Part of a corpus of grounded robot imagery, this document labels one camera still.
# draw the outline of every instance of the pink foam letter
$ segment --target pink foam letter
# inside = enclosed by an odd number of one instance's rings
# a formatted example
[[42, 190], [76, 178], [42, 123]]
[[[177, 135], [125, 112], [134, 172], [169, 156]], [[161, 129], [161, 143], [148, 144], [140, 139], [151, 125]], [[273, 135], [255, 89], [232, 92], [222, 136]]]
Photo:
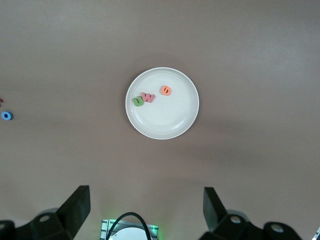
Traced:
[[150, 93], [145, 94], [144, 92], [141, 94], [142, 95], [142, 100], [144, 102], [152, 103], [152, 101], [155, 99], [156, 95]]

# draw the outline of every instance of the white plate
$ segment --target white plate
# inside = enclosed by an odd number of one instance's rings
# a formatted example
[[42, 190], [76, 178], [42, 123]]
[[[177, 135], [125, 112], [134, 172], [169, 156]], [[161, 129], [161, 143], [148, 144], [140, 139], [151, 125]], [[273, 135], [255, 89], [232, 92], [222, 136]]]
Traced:
[[[171, 88], [163, 95], [162, 86]], [[141, 106], [134, 98], [142, 93], [154, 94], [152, 102]], [[157, 67], [140, 74], [130, 85], [125, 97], [125, 110], [131, 124], [143, 135], [152, 139], [172, 139], [187, 131], [196, 120], [199, 96], [193, 82], [182, 72]]]

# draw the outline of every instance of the foam letter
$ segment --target foam letter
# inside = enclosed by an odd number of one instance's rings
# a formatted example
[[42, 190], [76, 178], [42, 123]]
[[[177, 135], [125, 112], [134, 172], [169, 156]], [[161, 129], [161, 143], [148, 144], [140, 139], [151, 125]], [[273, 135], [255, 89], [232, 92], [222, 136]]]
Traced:
[[145, 94], [144, 92], [142, 93], [142, 100], [144, 102], [152, 103], [152, 101], [155, 99], [156, 95], [150, 93]]
[[161, 93], [165, 96], [168, 96], [171, 94], [171, 88], [168, 86], [162, 86]]
[[12, 120], [14, 118], [14, 115], [9, 111], [4, 111], [1, 113], [1, 117], [3, 120]]
[[144, 101], [142, 100], [142, 96], [138, 96], [137, 98], [133, 99], [133, 103], [134, 105], [136, 105], [137, 107], [140, 107], [144, 104]]

